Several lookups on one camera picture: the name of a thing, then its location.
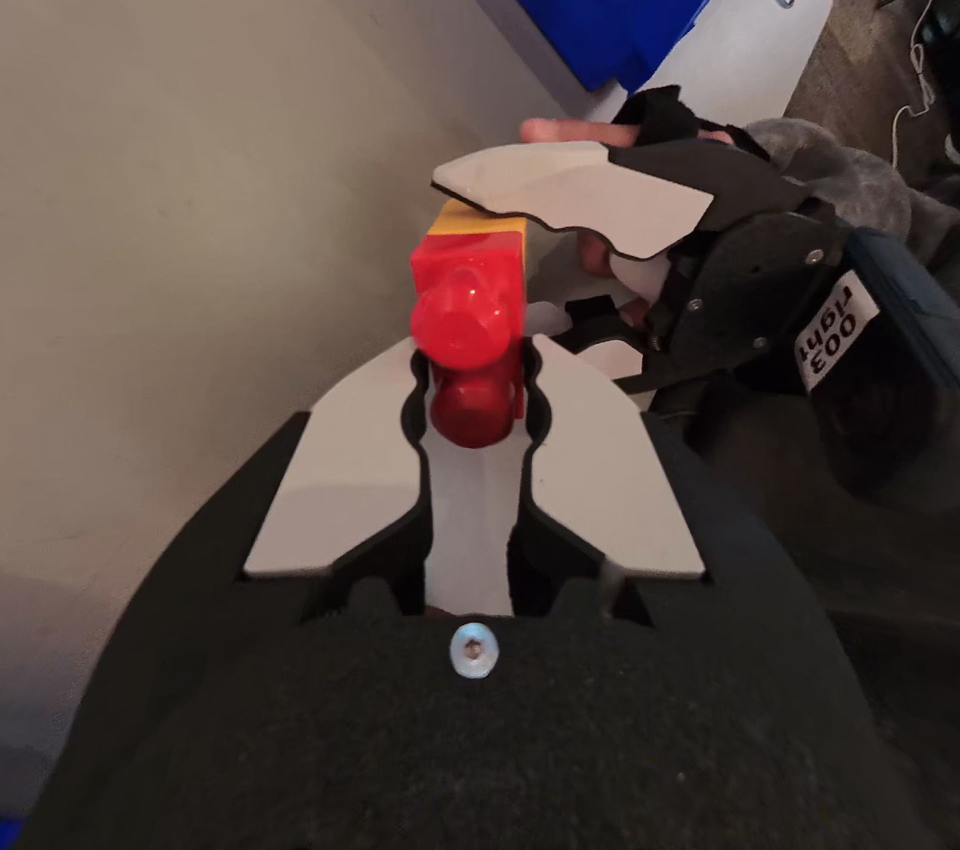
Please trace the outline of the grey desk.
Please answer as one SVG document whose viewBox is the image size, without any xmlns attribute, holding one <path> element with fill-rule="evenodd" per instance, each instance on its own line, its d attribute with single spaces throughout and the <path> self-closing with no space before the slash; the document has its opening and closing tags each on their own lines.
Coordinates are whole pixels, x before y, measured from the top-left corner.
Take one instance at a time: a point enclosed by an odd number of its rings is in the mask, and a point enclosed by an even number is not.
<svg viewBox="0 0 960 850">
<path fill-rule="evenodd" d="M 172 536 L 403 333 L 432 169 L 606 120 L 514 0 L 2 0 L 2 815 Z"/>
</svg>

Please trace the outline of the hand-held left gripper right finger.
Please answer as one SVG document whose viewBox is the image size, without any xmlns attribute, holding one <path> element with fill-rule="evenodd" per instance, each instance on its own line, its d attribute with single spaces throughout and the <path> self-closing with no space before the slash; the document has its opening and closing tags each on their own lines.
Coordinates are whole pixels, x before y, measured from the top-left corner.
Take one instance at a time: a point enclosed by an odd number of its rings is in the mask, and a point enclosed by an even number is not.
<svg viewBox="0 0 960 850">
<path fill-rule="evenodd" d="M 574 580 L 606 614 L 643 617 L 641 581 L 702 582 L 705 562 L 642 412 L 544 334 L 523 345 L 525 427 L 511 530 L 511 609 L 544 617 Z"/>
</svg>

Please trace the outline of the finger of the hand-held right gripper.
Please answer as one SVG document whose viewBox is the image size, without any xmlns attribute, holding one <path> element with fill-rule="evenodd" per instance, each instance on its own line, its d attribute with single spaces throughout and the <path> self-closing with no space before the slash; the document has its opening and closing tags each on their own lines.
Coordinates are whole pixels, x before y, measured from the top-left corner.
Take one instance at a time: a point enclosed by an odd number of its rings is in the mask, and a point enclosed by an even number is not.
<svg viewBox="0 0 960 850">
<path fill-rule="evenodd" d="M 573 318 L 558 305 L 539 301 L 527 304 L 524 333 L 527 336 L 544 334 L 558 337 L 574 327 Z M 581 359 L 612 380 L 622 380 L 642 374 L 642 353 L 623 340 L 591 344 L 580 353 Z"/>
<path fill-rule="evenodd" d="M 652 259 L 689 236 L 714 202 L 690 185 L 618 165 L 589 141 L 485 148 L 436 167 L 434 189 L 491 216 L 594 233 L 616 256 Z"/>
</svg>

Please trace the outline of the person's right hand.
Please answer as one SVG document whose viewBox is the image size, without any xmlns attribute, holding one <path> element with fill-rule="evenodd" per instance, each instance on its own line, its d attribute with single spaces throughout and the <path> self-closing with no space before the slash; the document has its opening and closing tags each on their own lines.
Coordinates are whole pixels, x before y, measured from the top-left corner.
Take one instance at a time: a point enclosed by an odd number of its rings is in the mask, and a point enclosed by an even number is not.
<svg viewBox="0 0 960 850">
<path fill-rule="evenodd" d="M 525 121 L 519 131 L 523 144 L 594 141 L 617 148 L 630 148 L 641 135 L 638 124 L 603 124 L 572 119 L 536 118 Z M 608 246 L 594 233 L 576 234 L 578 263 L 587 275 L 615 279 L 637 295 L 619 305 L 619 316 L 634 329 L 641 329 L 653 304 L 659 299 L 670 269 L 669 258 L 662 253 L 647 261 L 611 260 Z"/>
</svg>

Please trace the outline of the red two-stud toy block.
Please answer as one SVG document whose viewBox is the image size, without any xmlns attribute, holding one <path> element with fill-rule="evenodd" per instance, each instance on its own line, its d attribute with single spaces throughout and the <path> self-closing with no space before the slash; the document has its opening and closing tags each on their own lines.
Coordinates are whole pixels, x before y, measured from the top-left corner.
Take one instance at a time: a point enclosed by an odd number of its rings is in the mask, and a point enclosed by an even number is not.
<svg viewBox="0 0 960 850">
<path fill-rule="evenodd" d="M 429 363 L 430 418 L 451 443 L 492 446 L 524 412 L 525 232 L 429 234 L 411 255 L 411 335 Z"/>
</svg>

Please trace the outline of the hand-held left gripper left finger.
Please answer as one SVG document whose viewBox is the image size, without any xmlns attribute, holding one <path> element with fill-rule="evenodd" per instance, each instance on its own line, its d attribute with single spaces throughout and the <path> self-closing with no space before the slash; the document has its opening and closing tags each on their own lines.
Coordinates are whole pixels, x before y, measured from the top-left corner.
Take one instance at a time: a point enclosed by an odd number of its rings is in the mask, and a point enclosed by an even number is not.
<svg viewBox="0 0 960 850">
<path fill-rule="evenodd" d="M 324 608 L 354 583 L 385 580 L 399 608 L 426 608 L 433 513 L 426 436 L 429 368 L 404 339 L 309 411 L 246 557 L 251 579 L 321 581 Z"/>
</svg>

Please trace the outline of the yellow single-stud toy block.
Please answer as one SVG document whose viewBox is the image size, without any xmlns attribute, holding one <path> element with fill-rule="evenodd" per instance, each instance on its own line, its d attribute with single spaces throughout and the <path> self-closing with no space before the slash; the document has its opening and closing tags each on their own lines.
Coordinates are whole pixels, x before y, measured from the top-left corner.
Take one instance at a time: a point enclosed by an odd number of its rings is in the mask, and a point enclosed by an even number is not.
<svg viewBox="0 0 960 850">
<path fill-rule="evenodd" d="M 492 214 L 459 199 L 449 199 L 424 235 L 433 238 L 486 237 L 519 238 L 526 241 L 527 220 L 518 216 Z"/>
</svg>

